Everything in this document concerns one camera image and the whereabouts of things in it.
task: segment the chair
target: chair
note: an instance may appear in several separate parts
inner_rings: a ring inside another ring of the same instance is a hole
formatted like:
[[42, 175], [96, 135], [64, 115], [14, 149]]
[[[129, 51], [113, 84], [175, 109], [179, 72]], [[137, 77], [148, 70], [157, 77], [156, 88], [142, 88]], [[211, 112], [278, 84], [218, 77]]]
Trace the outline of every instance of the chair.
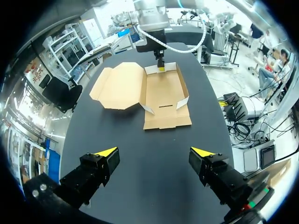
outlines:
[[66, 113], [70, 109], [74, 112], [77, 101], [83, 90], [81, 85], [76, 84], [74, 77], [75, 76], [72, 76], [68, 80], [74, 84], [70, 89], [66, 83], [56, 77], [51, 79], [48, 74], [39, 84], [39, 86], [44, 89], [42, 95], [51, 101], [62, 113]]

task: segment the box lid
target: box lid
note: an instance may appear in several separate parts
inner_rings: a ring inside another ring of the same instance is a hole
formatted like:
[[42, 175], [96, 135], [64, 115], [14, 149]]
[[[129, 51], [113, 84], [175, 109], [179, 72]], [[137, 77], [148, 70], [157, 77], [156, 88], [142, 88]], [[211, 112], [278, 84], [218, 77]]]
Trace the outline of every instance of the box lid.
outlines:
[[137, 63], [104, 68], [89, 95], [106, 109], [125, 110], [139, 103], [143, 74]]

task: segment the yellow marker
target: yellow marker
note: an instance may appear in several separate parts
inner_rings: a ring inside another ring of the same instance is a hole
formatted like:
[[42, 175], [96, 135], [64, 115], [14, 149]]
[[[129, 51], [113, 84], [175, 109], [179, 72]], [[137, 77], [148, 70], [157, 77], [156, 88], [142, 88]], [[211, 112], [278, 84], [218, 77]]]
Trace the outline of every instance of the yellow marker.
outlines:
[[211, 152], [208, 152], [208, 151], [204, 151], [202, 149], [199, 149], [199, 148], [194, 148], [194, 147], [191, 147], [191, 149], [193, 149], [198, 155], [200, 155], [201, 157], [206, 157], [206, 156], [209, 156], [209, 155], [215, 155], [215, 153], [211, 153]]
[[94, 155], [101, 155], [101, 156], [107, 157], [116, 149], [117, 149], [117, 147], [114, 147], [114, 148], [107, 149], [107, 150], [102, 151], [102, 152], [94, 153]]

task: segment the open cardboard box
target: open cardboard box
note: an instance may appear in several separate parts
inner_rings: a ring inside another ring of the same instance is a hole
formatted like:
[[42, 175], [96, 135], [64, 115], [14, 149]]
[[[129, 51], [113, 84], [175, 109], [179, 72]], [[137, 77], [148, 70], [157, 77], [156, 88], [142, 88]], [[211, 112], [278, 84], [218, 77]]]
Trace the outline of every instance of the open cardboard box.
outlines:
[[166, 63], [164, 72], [137, 63], [104, 68], [89, 95], [106, 109], [125, 110], [139, 103], [145, 109], [143, 129], [192, 124], [189, 93], [176, 63]]

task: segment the black table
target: black table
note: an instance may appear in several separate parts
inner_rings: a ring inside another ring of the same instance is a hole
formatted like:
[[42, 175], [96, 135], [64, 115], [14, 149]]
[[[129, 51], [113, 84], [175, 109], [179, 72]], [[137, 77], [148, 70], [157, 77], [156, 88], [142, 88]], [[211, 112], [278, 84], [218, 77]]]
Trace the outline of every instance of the black table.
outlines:
[[[182, 43], [170, 44], [186, 50]], [[165, 62], [177, 62], [190, 93], [192, 126], [144, 131], [144, 110], [107, 110], [89, 92], [104, 67], [137, 62], [157, 64], [152, 52], [135, 49], [109, 57], [90, 80], [72, 116], [64, 143], [61, 177], [79, 165], [79, 157], [114, 146], [121, 162], [105, 188], [82, 211], [114, 224], [220, 223], [229, 208], [204, 188], [188, 163], [190, 146], [233, 155], [228, 130], [210, 82], [190, 54], [165, 51]]]
[[[181, 42], [186, 45], [197, 45], [203, 35], [203, 30], [199, 27], [191, 24], [182, 23], [182, 26], [169, 27], [172, 30], [165, 30], [167, 43]], [[207, 51], [212, 53], [214, 51], [214, 45], [211, 34], [206, 33], [205, 40], [202, 45], [206, 46]]]

